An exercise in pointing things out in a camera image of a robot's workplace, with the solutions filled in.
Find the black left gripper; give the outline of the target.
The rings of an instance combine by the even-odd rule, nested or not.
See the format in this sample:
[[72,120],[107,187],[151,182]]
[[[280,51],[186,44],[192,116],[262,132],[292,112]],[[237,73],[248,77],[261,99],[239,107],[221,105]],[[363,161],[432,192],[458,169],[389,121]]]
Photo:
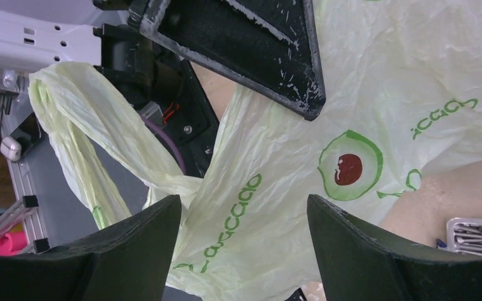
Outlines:
[[326,93],[312,1],[130,1],[128,13],[129,27],[94,29],[101,39],[96,69],[184,174],[205,175],[219,126],[188,60],[308,121],[321,113]]

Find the pale green plastic bag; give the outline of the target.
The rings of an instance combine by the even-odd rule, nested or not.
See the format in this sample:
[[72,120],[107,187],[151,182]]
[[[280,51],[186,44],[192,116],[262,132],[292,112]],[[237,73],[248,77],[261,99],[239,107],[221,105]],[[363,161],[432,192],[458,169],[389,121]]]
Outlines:
[[482,1],[316,1],[328,101],[308,122],[238,87],[203,178],[190,177],[86,63],[30,75],[32,108],[99,228],[129,217],[99,145],[182,202],[170,287],[207,300],[277,300],[319,280],[306,199],[377,224],[424,176],[482,161]]

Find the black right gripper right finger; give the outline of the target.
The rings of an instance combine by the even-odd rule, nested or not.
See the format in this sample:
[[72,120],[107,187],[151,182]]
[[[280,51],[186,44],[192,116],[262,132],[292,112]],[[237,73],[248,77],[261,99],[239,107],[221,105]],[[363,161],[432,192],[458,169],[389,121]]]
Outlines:
[[328,300],[482,300],[482,257],[408,240],[321,196],[307,216]]

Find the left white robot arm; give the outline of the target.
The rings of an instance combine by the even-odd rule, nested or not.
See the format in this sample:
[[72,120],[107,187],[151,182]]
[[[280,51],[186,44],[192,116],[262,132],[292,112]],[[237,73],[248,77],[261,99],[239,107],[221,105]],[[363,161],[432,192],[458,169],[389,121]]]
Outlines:
[[92,1],[126,11],[121,25],[65,24],[0,10],[0,107],[23,72],[89,63],[136,109],[163,111],[149,129],[190,176],[210,164],[218,119],[192,64],[312,121],[326,102],[312,1]]

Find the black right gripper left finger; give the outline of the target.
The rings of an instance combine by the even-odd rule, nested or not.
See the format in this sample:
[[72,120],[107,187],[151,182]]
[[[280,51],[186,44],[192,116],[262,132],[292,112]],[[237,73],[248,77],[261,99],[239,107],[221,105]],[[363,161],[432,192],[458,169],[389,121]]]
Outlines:
[[161,300],[180,221],[170,195],[44,253],[0,256],[0,300]]

